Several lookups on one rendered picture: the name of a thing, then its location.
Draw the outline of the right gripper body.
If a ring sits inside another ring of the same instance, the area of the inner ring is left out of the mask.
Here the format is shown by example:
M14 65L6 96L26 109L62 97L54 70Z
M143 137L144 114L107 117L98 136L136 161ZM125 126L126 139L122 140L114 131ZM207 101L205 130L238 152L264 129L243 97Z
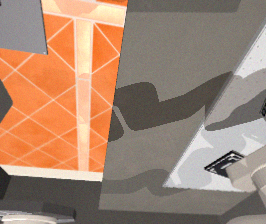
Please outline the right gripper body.
M251 180L252 175L264 166L266 166L266 145L226 167L226 172L234 188L252 192L256 190Z

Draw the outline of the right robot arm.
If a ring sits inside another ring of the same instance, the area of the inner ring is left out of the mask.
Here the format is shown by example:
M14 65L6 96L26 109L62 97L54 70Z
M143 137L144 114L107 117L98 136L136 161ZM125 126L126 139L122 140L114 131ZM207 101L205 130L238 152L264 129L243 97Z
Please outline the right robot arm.
M266 166L252 175L252 181L266 208ZM57 224L57 219L41 215L10 214L2 218L4 224ZM266 214L236 217L226 224L266 224Z

